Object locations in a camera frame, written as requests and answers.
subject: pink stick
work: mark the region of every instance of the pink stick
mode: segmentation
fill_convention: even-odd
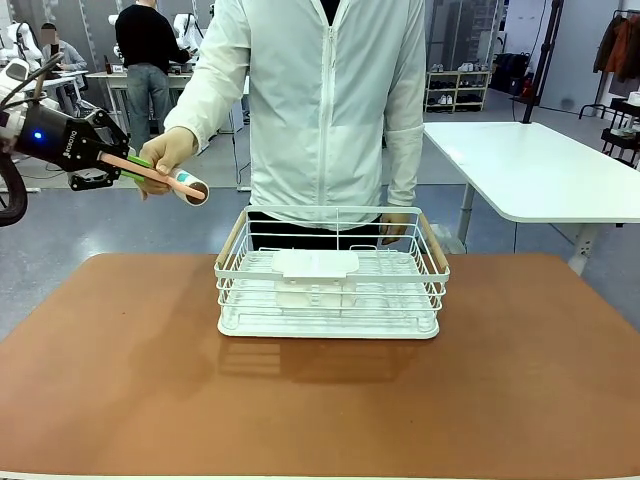
[[[149,178],[151,180],[155,180],[156,182],[165,183],[169,185],[174,190],[184,193],[189,197],[193,197],[198,200],[204,200],[205,194],[196,190],[195,188],[187,187],[186,185],[181,184],[176,179],[160,175],[153,168],[143,167],[142,165],[138,165],[137,163],[130,162],[129,160],[125,160],[120,157],[116,157],[115,155],[111,155],[110,153],[103,153],[100,155],[100,160],[109,165],[113,165],[114,167],[122,168],[123,170],[128,170],[129,172],[133,172],[137,175],[143,176],[145,178]]]

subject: basket handle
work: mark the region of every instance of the basket handle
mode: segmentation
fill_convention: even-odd
[[[233,244],[236,242],[236,238],[238,238],[238,233],[240,233],[240,229],[244,226],[246,219],[247,219],[247,212],[245,210],[242,210],[240,215],[238,215],[238,219],[236,220],[236,223],[233,225],[233,228],[231,229],[231,233],[229,234],[227,241],[224,242],[224,246],[220,251],[220,255],[218,255],[218,257],[216,258],[216,266],[218,267],[218,269],[224,268],[224,264],[226,263],[227,258],[229,258],[231,247],[233,247]]]
[[[436,238],[435,233],[433,233],[433,229],[429,222],[427,221],[427,217],[424,216],[424,213],[420,214],[420,224],[424,229],[424,233],[427,235],[427,243],[429,244],[429,248],[431,249],[431,253],[436,258],[438,262],[438,266],[444,272],[447,268],[449,268],[449,262],[447,261],[447,257],[445,257],[440,244],[438,243],[438,239]]]

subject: black pole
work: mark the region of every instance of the black pole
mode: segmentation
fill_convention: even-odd
[[[533,77],[532,91],[533,95],[527,102],[527,109],[524,112],[524,118],[522,123],[531,123],[531,114],[533,108],[540,102],[542,98],[542,92],[544,91],[544,80],[547,78],[547,72],[551,65],[551,58],[553,56],[553,49],[556,43],[556,37],[558,36],[558,30],[560,29],[560,19],[562,18],[562,7],[564,6],[564,0],[553,0],[551,3],[551,14],[549,16],[549,25],[547,27],[547,33],[544,38],[544,43],[540,47],[540,59],[538,60],[538,68],[536,68],[536,74]]]

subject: brown tabletop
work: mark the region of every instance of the brown tabletop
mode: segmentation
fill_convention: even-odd
[[[0,344],[0,471],[640,474],[640,336],[561,260],[460,256],[429,341],[232,339],[211,256],[103,255]]]

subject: wire basket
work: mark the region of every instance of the wire basket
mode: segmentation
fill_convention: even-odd
[[[269,219],[251,220],[252,213]],[[356,235],[384,214],[406,214],[402,235]],[[253,250],[272,218],[310,218],[299,226],[335,239],[332,250]],[[304,245],[304,237],[295,242]],[[398,241],[371,246],[372,239]],[[349,250],[340,250],[349,239]],[[218,328],[234,337],[427,339],[438,334],[449,264],[422,211],[417,208],[247,207],[238,217],[215,264]]]

